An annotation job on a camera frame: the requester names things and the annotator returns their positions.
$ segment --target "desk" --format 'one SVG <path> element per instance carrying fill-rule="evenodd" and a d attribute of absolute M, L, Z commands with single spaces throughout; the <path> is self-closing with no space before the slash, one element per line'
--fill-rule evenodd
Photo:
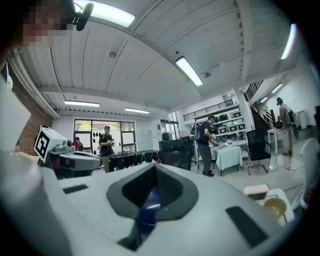
<path fill-rule="evenodd" d="M 242 151 L 239 146 L 227 146 L 220 149 L 218 146 L 211 148 L 213 156 L 216 158 L 216 165 L 222 176 L 222 171 L 231 166 L 242 166 Z"/>
<path fill-rule="evenodd" d="M 265 204 L 265 201 L 270 198 L 280 198 L 286 204 L 286 210 L 284 215 L 278 219 L 278 222 L 281 226 L 285 226 L 288 222 L 291 222 L 295 219 L 295 214 L 292 210 L 291 204 L 289 203 L 289 200 L 282 189 L 276 188 L 269 190 L 265 200 L 262 200 L 261 202 L 259 202 L 259 204 L 263 206 Z"/>
<path fill-rule="evenodd" d="M 283 129 L 268 130 L 268 142 L 270 144 L 270 134 L 274 134 L 274 153 L 278 154 L 278 134 L 284 134 Z"/>

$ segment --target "fluorescent light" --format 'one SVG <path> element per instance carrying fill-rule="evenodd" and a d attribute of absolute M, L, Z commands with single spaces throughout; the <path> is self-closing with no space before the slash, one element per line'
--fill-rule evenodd
<path fill-rule="evenodd" d="M 282 86 L 282 83 L 280 83 L 280 84 L 272 91 L 272 93 L 274 94 L 281 86 Z"/>
<path fill-rule="evenodd" d="M 84 102 L 84 101 L 74 101 L 74 100 L 65 100 L 66 105 L 78 105 L 78 106 L 87 106 L 87 107 L 99 107 L 99 103 Z"/>
<path fill-rule="evenodd" d="M 92 17 L 107 20 L 119 24 L 120 26 L 123 26 L 125 28 L 128 28 L 136 18 L 136 16 L 124 10 L 118 9 L 105 3 L 87 0 L 74 0 L 73 2 L 82 7 L 84 7 L 87 3 L 93 3 L 93 11 L 91 14 Z M 76 11 L 80 9 L 76 4 L 74 6 Z"/>
<path fill-rule="evenodd" d="M 204 84 L 185 57 L 178 58 L 175 63 L 195 83 L 196 86 L 202 86 Z"/>
<path fill-rule="evenodd" d="M 281 60 L 284 60 L 288 57 L 292 49 L 292 46 L 294 45 L 294 42 L 295 42 L 296 31 L 297 31 L 296 24 L 291 24 L 289 38 L 288 38 L 288 41 L 286 42 L 284 52 L 281 56 Z"/>
<path fill-rule="evenodd" d="M 156 207 L 158 207 L 158 206 L 160 206 L 160 204 L 151 205 L 151 206 L 147 207 L 147 209 L 156 208 Z"/>
<path fill-rule="evenodd" d="M 134 108 L 126 108 L 125 111 L 131 111 L 131 112 L 138 112 L 138 113 L 144 113 L 144 114 L 149 114 L 149 111 L 144 111 L 144 110 L 139 110 L 139 109 L 134 109 Z"/>
<path fill-rule="evenodd" d="M 268 97 L 265 97 L 263 100 L 260 101 L 260 103 L 264 103 L 267 99 Z"/>

